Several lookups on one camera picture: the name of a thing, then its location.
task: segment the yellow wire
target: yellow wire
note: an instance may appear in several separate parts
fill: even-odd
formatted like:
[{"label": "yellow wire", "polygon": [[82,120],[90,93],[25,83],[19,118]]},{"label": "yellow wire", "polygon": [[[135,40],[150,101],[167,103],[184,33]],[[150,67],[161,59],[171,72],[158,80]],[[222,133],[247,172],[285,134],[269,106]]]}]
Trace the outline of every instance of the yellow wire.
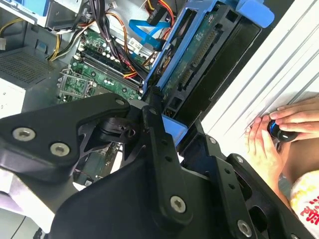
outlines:
[{"label": "yellow wire", "polygon": [[152,6],[152,4],[151,4],[151,1],[150,1],[150,0],[148,0],[148,3],[149,3],[149,7],[150,7],[150,9],[151,9],[151,10],[155,10],[155,8]]},{"label": "yellow wire", "polygon": [[55,45],[55,49],[54,49],[54,52],[52,54],[50,61],[53,61],[54,58],[56,57],[56,55],[58,54],[59,42],[60,42],[60,38],[58,35],[56,35],[56,45]]},{"label": "yellow wire", "polygon": [[22,18],[16,18],[16,19],[14,19],[14,20],[8,22],[7,24],[5,24],[5,25],[0,29],[0,36],[1,36],[2,32],[3,32],[8,26],[10,26],[10,25],[12,25],[12,24],[14,24],[14,23],[16,23],[16,22],[19,22],[19,21],[23,21],[23,19],[22,19]]}]

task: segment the bolt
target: bolt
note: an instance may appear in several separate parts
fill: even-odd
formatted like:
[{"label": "bolt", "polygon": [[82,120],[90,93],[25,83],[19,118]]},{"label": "bolt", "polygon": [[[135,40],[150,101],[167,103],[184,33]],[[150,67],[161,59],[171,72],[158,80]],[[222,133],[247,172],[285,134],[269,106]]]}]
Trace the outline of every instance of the bolt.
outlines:
[{"label": "bolt", "polygon": [[244,162],[244,160],[243,160],[241,157],[237,156],[236,158],[237,158],[237,161],[238,161],[238,162],[240,162],[240,163],[243,163],[243,162]]},{"label": "bolt", "polygon": [[210,142],[213,143],[213,144],[216,144],[216,140],[213,139],[213,138],[209,138]]},{"label": "bolt", "polygon": [[172,196],[170,198],[170,205],[178,213],[184,213],[186,211],[186,204],[179,196]]},{"label": "bolt", "polygon": [[119,105],[122,105],[122,106],[125,105],[125,102],[122,101],[122,100],[116,99],[115,101],[116,101],[116,103],[118,103]]},{"label": "bolt", "polygon": [[155,109],[153,109],[153,108],[150,108],[150,112],[151,112],[152,114],[154,114],[154,115],[157,115],[156,110],[155,110]]},{"label": "bolt", "polygon": [[50,151],[55,156],[63,157],[70,153],[70,148],[64,143],[54,143],[51,145]]},{"label": "bolt", "polygon": [[237,222],[238,229],[242,234],[244,234],[247,238],[250,238],[253,235],[253,232],[251,231],[249,225],[247,222],[243,220],[238,220]]},{"label": "bolt", "polygon": [[35,132],[34,132],[34,130],[32,130],[30,128],[21,127],[21,128],[16,128],[12,132],[12,136],[16,140],[27,142],[27,141],[33,140],[35,138]]}]

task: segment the orange wire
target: orange wire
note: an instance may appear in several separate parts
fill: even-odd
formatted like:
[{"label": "orange wire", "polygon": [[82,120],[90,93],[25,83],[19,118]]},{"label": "orange wire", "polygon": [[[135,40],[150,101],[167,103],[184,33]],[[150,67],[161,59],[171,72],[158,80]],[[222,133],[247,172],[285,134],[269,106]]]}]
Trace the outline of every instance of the orange wire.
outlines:
[{"label": "orange wire", "polygon": [[171,10],[170,6],[166,2],[164,2],[163,0],[159,0],[159,3],[167,9],[168,13],[171,16],[171,26],[173,26],[175,23],[175,19],[174,19],[174,13]]}]

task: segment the motherboard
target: motherboard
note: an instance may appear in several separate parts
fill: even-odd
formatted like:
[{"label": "motherboard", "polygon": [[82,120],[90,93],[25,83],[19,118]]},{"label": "motherboard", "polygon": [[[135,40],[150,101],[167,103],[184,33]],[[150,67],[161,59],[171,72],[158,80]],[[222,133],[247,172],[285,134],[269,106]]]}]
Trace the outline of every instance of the motherboard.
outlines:
[{"label": "motherboard", "polygon": [[[146,60],[137,54],[132,54],[132,58],[140,64]],[[140,100],[143,82],[139,76],[124,78],[129,71],[128,66],[112,56],[105,39],[92,30],[86,30],[69,68],[62,71],[63,77],[58,80],[58,103],[108,92],[116,93],[128,101]]]},{"label": "motherboard", "polygon": [[[141,65],[146,60],[134,53],[131,57]],[[143,81],[139,76],[133,79],[124,78],[124,74],[129,71],[127,65],[112,56],[105,39],[92,30],[86,30],[76,54],[58,79],[58,104],[109,92],[128,101],[140,100]],[[92,152],[87,158],[81,159],[74,171],[74,181],[89,186],[110,174],[119,147],[118,143],[111,143],[105,149]]]}]

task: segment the finger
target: finger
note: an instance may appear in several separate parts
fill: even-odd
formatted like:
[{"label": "finger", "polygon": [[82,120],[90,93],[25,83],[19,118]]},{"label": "finger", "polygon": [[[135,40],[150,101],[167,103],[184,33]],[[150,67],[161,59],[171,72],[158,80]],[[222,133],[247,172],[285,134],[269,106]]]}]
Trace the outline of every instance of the finger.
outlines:
[{"label": "finger", "polygon": [[265,130],[262,130],[261,134],[263,136],[266,157],[272,158],[274,156],[277,156],[277,151],[275,149],[273,141],[271,140],[270,134]]},{"label": "finger", "polygon": [[256,138],[255,138],[255,147],[256,147],[256,154],[264,154],[264,141],[262,137],[262,130],[267,130],[267,126],[269,123],[269,116],[264,116],[262,118],[262,121],[258,127],[257,133],[256,133]]},{"label": "finger", "polygon": [[299,133],[297,138],[295,138],[293,141],[311,138],[319,138],[319,133]]},{"label": "finger", "polygon": [[245,132],[245,147],[246,147],[246,150],[247,150],[247,153],[249,153],[249,133],[250,133],[250,127],[248,127],[246,129],[246,132]]},{"label": "finger", "polygon": [[255,147],[255,137],[256,133],[259,127],[259,124],[261,122],[261,118],[256,118],[255,122],[253,123],[250,134],[249,134],[249,153],[256,154],[256,147]]},{"label": "finger", "polygon": [[303,111],[293,115],[283,117],[276,120],[276,124],[283,123],[304,123],[319,121],[319,110],[316,111]]},{"label": "finger", "polygon": [[272,112],[270,114],[270,118],[272,120],[277,120],[277,119],[281,119],[283,117],[287,117],[287,116],[293,115],[295,113],[303,112],[303,111],[314,111],[314,110],[317,110],[318,108],[319,108],[318,104],[296,106],[283,111]]},{"label": "finger", "polygon": [[282,111],[282,110],[293,108],[293,107],[296,107],[296,106],[310,105],[310,104],[314,104],[314,103],[318,103],[318,102],[319,102],[319,97],[313,97],[311,99],[300,101],[298,103],[294,103],[294,104],[291,104],[291,105],[281,106],[281,107],[277,108],[277,110],[278,111]]},{"label": "finger", "polygon": [[319,122],[306,122],[306,123],[285,123],[279,125],[279,128],[289,132],[300,133],[318,133]]}]

